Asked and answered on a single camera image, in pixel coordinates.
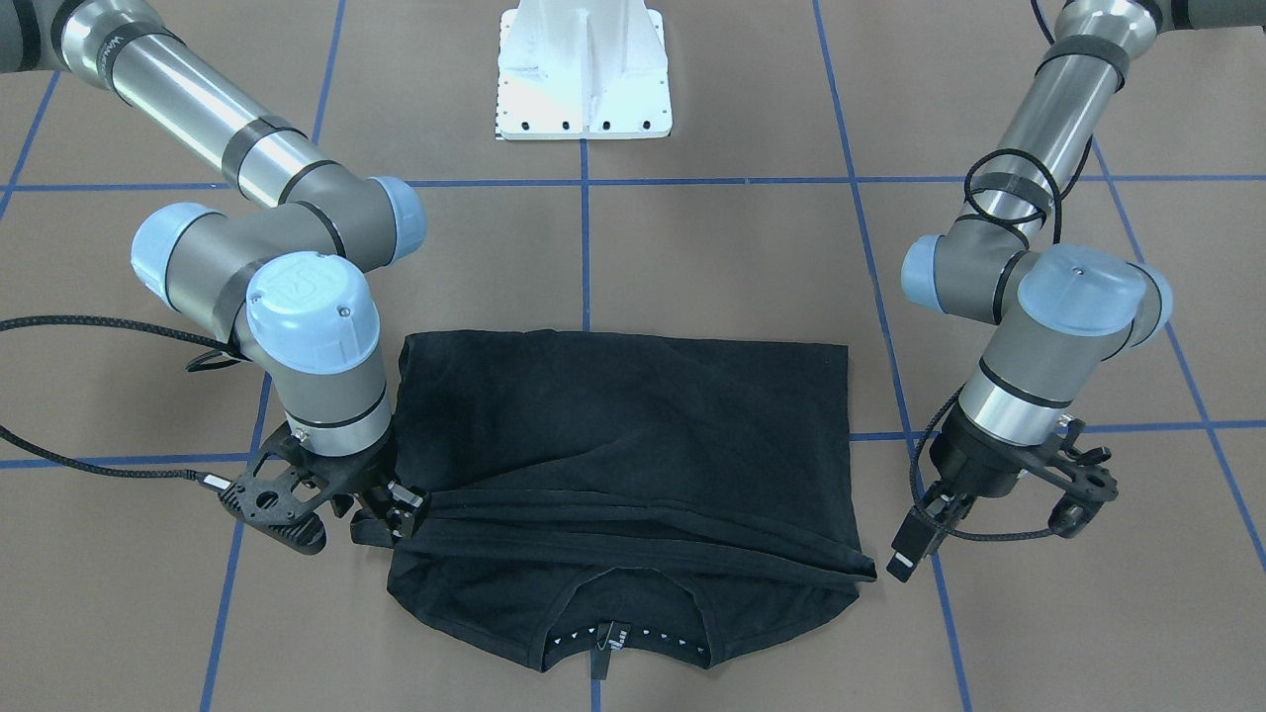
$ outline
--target folded black shirt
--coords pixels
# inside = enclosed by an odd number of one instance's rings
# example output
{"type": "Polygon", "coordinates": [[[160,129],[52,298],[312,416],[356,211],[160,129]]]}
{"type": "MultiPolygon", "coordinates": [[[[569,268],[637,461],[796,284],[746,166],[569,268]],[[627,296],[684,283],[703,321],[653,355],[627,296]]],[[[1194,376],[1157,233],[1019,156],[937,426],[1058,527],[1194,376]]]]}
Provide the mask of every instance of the folded black shirt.
{"type": "Polygon", "coordinates": [[[398,475],[429,504],[387,589],[536,670],[620,645],[709,668],[820,626],[875,580],[847,374],[843,346],[410,336],[398,475]]]}

